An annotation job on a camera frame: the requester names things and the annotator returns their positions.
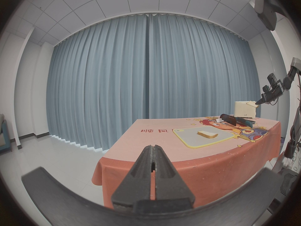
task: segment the kitchen knife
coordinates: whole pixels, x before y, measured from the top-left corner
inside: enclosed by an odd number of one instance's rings
[[[253,128],[253,124],[255,123],[254,121],[246,120],[241,117],[234,117],[234,116],[227,115],[227,114],[221,114],[220,118],[223,121],[230,123],[231,125],[234,125],[234,126],[236,126],[236,123],[239,123],[239,124],[248,126],[250,128]]]

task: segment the pink tablecloth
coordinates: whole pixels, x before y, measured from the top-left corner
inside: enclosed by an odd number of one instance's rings
[[[111,195],[143,148],[147,145],[160,145],[194,193],[194,207],[205,205],[242,185],[267,160],[278,156],[280,122],[261,118],[254,120],[256,124],[253,129],[217,124],[214,118],[136,120],[99,160],[92,182],[103,186],[104,205],[112,208]],[[172,131],[206,125],[227,130],[234,134],[234,138],[191,149]]]

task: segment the cutting board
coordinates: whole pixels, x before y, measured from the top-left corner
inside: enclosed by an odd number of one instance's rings
[[[198,135],[198,131],[201,130],[217,133],[218,136],[215,138],[206,138],[204,136]],[[220,130],[214,126],[174,129],[173,132],[189,148],[200,148],[208,145],[213,145],[234,137],[232,133],[229,133],[225,130]]]

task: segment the blue curtain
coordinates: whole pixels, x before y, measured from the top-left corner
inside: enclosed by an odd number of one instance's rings
[[[148,117],[146,15],[105,21],[55,47],[46,107],[49,133],[109,149]]]
[[[233,114],[235,101],[260,99],[248,42],[224,28],[191,17],[152,15],[149,53],[150,118]]]
[[[103,150],[136,119],[232,114],[234,101],[260,98],[246,41],[166,14],[120,17],[69,37],[55,47],[46,93],[49,133]]]

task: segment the tiled floor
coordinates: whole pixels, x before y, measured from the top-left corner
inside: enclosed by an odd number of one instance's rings
[[[18,150],[13,144],[12,152],[0,156],[0,172],[19,205],[38,225],[50,226],[50,223],[28,196],[21,176],[40,166],[73,192],[103,205],[102,186],[94,185],[91,178],[105,151],[80,147],[51,136],[26,138],[21,144],[22,149]],[[272,169],[274,161],[267,162],[265,167]],[[254,226],[262,225],[270,215],[266,211]]]

